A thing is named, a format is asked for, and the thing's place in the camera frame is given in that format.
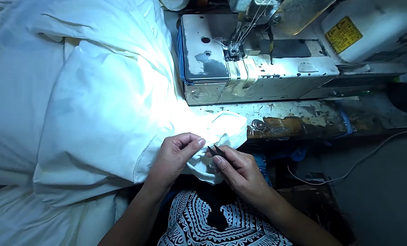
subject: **warning label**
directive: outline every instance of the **warning label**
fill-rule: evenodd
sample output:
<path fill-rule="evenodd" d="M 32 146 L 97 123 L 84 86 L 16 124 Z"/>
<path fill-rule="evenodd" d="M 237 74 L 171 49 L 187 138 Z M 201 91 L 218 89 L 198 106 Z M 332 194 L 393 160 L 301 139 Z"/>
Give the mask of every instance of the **warning label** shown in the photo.
<path fill-rule="evenodd" d="M 346 50 L 363 37 L 348 16 L 343 17 L 325 36 L 337 53 Z"/>

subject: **wooden table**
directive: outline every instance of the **wooden table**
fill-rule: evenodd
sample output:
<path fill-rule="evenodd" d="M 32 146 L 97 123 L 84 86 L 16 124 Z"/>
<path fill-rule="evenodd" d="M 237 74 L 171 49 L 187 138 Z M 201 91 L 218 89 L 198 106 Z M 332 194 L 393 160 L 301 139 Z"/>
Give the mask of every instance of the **wooden table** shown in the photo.
<path fill-rule="evenodd" d="M 232 111 L 248 119 L 249 139 L 332 139 L 348 132 L 351 136 L 392 134 L 407 129 L 407 113 L 396 109 L 386 95 L 341 100 L 260 102 L 230 105 L 192 106 L 197 115 Z M 265 123 L 263 130 L 253 120 Z"/>

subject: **fabric pile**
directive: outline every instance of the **fabric pile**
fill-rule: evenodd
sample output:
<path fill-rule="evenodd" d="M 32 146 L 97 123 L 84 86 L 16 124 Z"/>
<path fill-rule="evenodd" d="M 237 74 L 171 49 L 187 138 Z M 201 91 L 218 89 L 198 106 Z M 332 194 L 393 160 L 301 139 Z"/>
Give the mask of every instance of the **fabric pile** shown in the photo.
<path fill-rule="evenodd" d="M 244 117 L 191 112 L 176 63 L 158 1 L 0 12 L 0 245 L 94 245 L 126 207 L 116 191 L 144 182 L 165 137 L 246 141 Z M 221 182 L 205 149 L 184 173 Z"/>

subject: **industrial sewing machine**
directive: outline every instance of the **industrial sewing machine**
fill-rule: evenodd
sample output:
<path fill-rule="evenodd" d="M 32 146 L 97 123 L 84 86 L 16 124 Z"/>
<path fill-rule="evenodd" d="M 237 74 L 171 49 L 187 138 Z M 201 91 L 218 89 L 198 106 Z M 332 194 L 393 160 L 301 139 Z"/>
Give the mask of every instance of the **industrial sewing machine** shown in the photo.
<path fill-rule="evenodd" d="M 231 0 L 185 14 L 189 105 L 362 95 L 407 73 L 407 0 Z"/>

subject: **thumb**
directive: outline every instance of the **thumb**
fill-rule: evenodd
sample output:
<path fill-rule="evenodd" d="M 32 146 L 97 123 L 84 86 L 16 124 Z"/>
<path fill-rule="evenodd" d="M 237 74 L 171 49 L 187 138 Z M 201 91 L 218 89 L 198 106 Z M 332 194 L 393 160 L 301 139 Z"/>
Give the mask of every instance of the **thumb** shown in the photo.
<path fill-rule="evenodd" d="M 213 157 L 214 163 L 219 167 L 220 171 L 226 176 L 228 181 L 235 186 L 244 179 L 233 167 L 232 165 L 225 160 L 225 158 L 216 155 Z"/>
<path fill-rule="evenodd" d="M 198 138 L 195 141 L 189 143 L 185 148 L 181 149 L 179 151 L 178 156 L 179 160 L 182 163 L 187 162 L 188 159 L 190 159 L 194 154 L 196 154 L 203 146 L 205 145 L 205 139 L 204 138 Z"/>

